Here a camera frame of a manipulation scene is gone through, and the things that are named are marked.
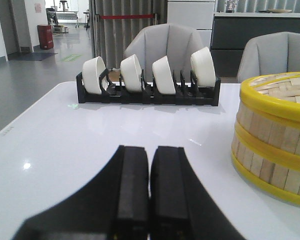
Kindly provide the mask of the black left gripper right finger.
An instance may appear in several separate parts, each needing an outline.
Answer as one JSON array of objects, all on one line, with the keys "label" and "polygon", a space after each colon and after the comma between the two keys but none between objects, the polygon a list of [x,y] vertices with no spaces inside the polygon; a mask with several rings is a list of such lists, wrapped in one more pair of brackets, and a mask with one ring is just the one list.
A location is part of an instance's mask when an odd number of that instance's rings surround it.
[{"label": "black left gripper right finger", "polygon": [[244,239],[201,184],[184,148],[157,148],[150,191],[152,240]]}]

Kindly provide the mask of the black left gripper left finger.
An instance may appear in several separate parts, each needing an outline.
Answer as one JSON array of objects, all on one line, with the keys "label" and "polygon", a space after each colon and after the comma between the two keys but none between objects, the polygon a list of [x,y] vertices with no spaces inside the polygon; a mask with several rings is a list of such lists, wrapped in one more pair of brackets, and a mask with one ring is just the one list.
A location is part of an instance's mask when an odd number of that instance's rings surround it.
[{"label": "black left gripper left finger", "polygon": [[15,240],[146,240],[149,165],[143,147],[120,145],[80,190],[25,220]]}]

